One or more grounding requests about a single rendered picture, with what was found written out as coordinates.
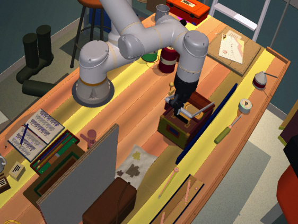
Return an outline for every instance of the wooden table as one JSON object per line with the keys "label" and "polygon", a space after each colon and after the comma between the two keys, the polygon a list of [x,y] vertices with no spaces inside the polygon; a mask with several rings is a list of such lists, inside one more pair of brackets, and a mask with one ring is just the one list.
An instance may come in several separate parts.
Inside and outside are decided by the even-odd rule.
{"label": "wooden table", "polygon": [[[143,24],[146,27],[152,26],[154,24],[154,15],[144,20]],[[217,33],[224,29],[224,27],[226,27],[225,24],[208,16],[207,20],[205,20],[200,26],[194,28],[206,34],[209,41],[211,41]],[[275,75],[278,78],[275,79],[273,77],[267,77],[268,82],[264,91],[256,89],[253,90],[252,94],[248,98],[253,104],[253,109],[250,114],[246,115],[245,119],[241,119],[237,122],[237,132],[231,131],[229,136],[212,149],[212,153],[195,171],[193,174],[194,177],[202,181],[205,186],[194,198],[192,203],[189,204],[176,223],[191,223],[198,212],[202,209],[239,155],[241,149],[245,145],[253,129],[256,127],[278,85],[280,84],[290,61],[268,47],[266,48],[266,51],[266,54],[270,53],[274,58],[271,63],[269,63],[270,65],[268,66],[268,69],[266,69],[266,72]],[[261,49],[258,57],[263,52],[264,48]],[[202,69],[197,92],[210,101],[215,101],[217,107],[235,83],[240,85],[241,83],[248,82],[248,78],[251,79],[251,74],[249,72],[253,69],[255,63],[259,62],[254,60],[245,75],[240,77],[231,72],[228,68],[207,57]],[[42,108],[60,123],[66,124],[66,128],[68,128],[68,125],[70,127],[68,129],[77,137],[80,137],[81,133],[86,134],[89,129],[95,129],[97,131],[98,138],[100,138],[101,135],[104,134],[105,131],[108,130],[114,123],[119,124],[120,129],[116,167],[118,167],[126,159],[134,144],[141,146],[150,154],[160,156],[163,150],[172,144],[171,142],[165,140],[156,130],[159,117],[164,112],[164,98],[167,96],[169,91],[169,82],[173,81],[175,72],[165,75],[157,69],[157,64],[158,63],[151,63],[146,65],[144,62],[137,61],[133,65],[126,65],[109,72],[108,78],[112,80],[113,83],[115,81],[115,92],[117,92],[117,88],[120,88],[119,79],[124,72],[132,72],[130,69],[134,69],[133,71],[143,69],[143,74],[138,76],[135,81],[133,81],[132,84],[129,84],[126,88],[123,87],[123,91],[118,97],[116,97],[112,102],[110,102],[110,104],[92,118],[90,122],[87,122],[83,128],[74,132],[73,130],[77,130],[77,127],[75,124],[70,123],[71,119],[69,119],[69,117],[72,114],[75,115],[82,111],[82,107],[73,100],[71,95],[72,85],[79,78],[79,69],[77,68],[68,77],[63,79],[61,83],[56,85],[49,93],[36,102],[28,111],[21,115],[0,135],[0,153],[2,156],[5,156],[5,158],[9,158],[10,160],[14,158],[14,161],[17,160],[22,162],[22,157],[14,152],[15,150],[12,146],[7,143],[7,139],[16,131],[16,129],[19,128],[21,124],[24,124],[24,121],[31,116],[31,113],[37,111],[39,108]],[[219,117],[223,116],[224,113],[225,112],[222,111],[214,122],[219,122]],[[234,117],[229,117],[226,123],[230,122],[229,120],[234,120],[237,115],[239,115],[239,112],[236,114],[236,110],[233,110],[232,116]],[[202,140],[200,141],[213,142],[214,139],[205,139],[202,136]],[[87,143],[85,141],[81,141],[78,146],[80,146],[83,150],[86,150]],[[196,152],[196,145],[193,146],[189,153],[194,152],[199,153]],[[180,186],[181,184],[180,180],[184,178],[182,162],[179,165],[179,168],[182,170],[180,174],[181,176],[179,177],[177,175],[175,180],[172,181],[172,187],[169,186],[167,190],[169,193],[174,191],[174,189],[177,189],[177,186]],[[39,211],[34,208],[33,205],[31,205],[30,202],[22,195],[22,192],[28,188],[28,186],[36,178],[37,174],[33,175],[32,178],[29,178],[27,183],[24,182],[24,186],[20,186],[20,190],[16,192],[15,195],[0,209],[0,223],[8,219],[22,221],[22,224],[39,224],[42,222]],[[160,204],[155,208],[157,211],[162,207],[162,203],[164,203],[164,201],[161,198]],[[138,217],[141,213],[142,210],[140,210],[129,223],[140,223],[138,222]],[[150,221],[151,217],[145,217],[145,220]]]}

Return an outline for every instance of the mug handle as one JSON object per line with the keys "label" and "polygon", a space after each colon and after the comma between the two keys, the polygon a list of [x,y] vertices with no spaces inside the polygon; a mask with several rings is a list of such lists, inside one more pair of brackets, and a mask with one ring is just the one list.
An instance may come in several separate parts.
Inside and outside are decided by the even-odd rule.
{"label": "mug handle", "polygon": [[6,159],[2,156],[0,156],[0,158],[2,158],[4,160],[4,163],[2,162],[2,165],[6,165],[7,164]]}

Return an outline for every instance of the orange tool case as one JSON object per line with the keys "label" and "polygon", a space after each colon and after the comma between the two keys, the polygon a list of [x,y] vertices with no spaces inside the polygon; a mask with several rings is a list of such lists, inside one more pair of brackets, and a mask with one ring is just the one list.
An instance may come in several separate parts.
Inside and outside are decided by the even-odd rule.
{"label": "orange tool case", "polygon": [[184,20],[199,25],[207,18],[210,7],[196,0],[166,0],[170,12]]}

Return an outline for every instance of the ladder step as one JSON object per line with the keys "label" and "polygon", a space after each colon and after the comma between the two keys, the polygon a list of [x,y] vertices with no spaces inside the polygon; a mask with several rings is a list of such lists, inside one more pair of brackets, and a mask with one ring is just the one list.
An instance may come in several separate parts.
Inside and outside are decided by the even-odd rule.
{"label": "ladder step", "polygon": [[228,7],[225,7],[224,5],[217,3],[214,5],[215,9],[220,11],[221,13],[227,15],[228,17],[238,21],[242,25],[245,25],[247,28],[251,29],[252,31],[255,31],[257,28],[257,24],[250,21],[249,19],[243,17],[242,15],[238,14],[237,12],[229,9]]}

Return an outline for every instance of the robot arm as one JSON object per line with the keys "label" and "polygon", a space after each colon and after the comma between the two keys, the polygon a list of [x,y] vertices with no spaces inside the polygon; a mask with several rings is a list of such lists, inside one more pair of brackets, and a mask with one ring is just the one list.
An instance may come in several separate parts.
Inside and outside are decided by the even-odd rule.
{"label": "robot arm", "polygon": [[[87,60],[92,60],[89,55],[87,56],[89,52],[82,48],[80,53],[80,79],[82,83],[89,83],[90,85],[99,83],[106,78],[108,71],[131,63],[150,52],[172,46],[180,54],[180,59],[174,79],[176,92],[174,99],[170,100],[169,103],[174,108],[175,114],[178,115],[180,108],[184,106],[197,88],[208,51],[209,40],[206,35],[196,30],[187,30],[170,15],[159,18],[155,26],[144,28],[126,0],[100,0],[100,2],[111,18],[112,28],[115,26],[120,38],[117,45],[113,43],[114,41],[112,43],[92,41],[85,45],[89,45],[85,49],[90,51],[96,49],[95,46],[91,46],[91,44],[97,44],[96,42],[102,42],[100,45],[107,45],[106,47],[101,46],[101,48],[106,48],[105,51],[102,51],[105,56],[100,56],[99,65],[93,65],[92,70],[87,68]],[[92,76],[99,74],[102,77],[95,81],[94,78],[90,77],[90,74]]]}

